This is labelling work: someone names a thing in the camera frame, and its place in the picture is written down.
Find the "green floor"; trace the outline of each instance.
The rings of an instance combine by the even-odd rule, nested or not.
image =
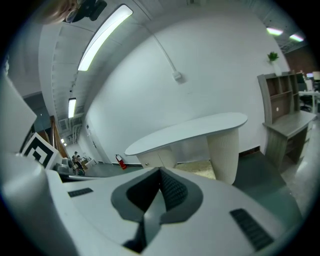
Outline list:
[[[302,221],[287,184],[261,152],[239,158],[233,185],[273,213],[287,229]]]

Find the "fluorescent light fixture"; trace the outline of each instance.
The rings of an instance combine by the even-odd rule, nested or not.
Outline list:
[[[133,11],[125,4],[120,5],[109,18],[101,25],[101,27],[94,34],[93,38],[89,42],[85,49],[85,52],[80,61],[78,70],[87,71],[92,60],[94,59],[99,48],[105,42],[105,40],[110,36],[110,34],[130,15]]]
[[[298,42],[302,42],[304,39],[301,38],[300,36],[297,36],[296,34],[292,34],[289,36],[291,39],[296,40]]]
[[[272,28],[272,27],[267,27],[266,30],[272,35],[280,36],[283,31],[280,29]]]
[[[75,108],[76,108],[76,98],[70,98],[69,99],[69,105],[68,105],[68,117],[73,118],[75,114]]]

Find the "fire extinguisher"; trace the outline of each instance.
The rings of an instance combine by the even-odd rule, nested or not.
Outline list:
[[[119,154],[115,155],[115,159],[118,161],[118,163],[120,164],[122,170],[126,169],[127,166],[125,165],[124,161],[122,160],[121,156]]]

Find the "white desk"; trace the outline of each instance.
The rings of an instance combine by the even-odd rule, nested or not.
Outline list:
[[[247,120],[246,115],[233,112],[196,118],[151,133],[137,140],[124,153],[127,156],[137,156],[144,168],[172,168],[177,161],[170,144],[206,136],[217,180],[232,184],[238,167],[238,128]]]
[[[302,95],[312,96],[312,113],[317,114],[316,100],[320,99],[320,93],[318,91],[299,91],[299,96]]]

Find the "flower pot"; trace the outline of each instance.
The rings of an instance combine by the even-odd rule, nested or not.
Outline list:
[[[277,61],[271,61],[271,65],[273,67],[274,73],[277,77],[282,75],[282,71],[277,63]]]

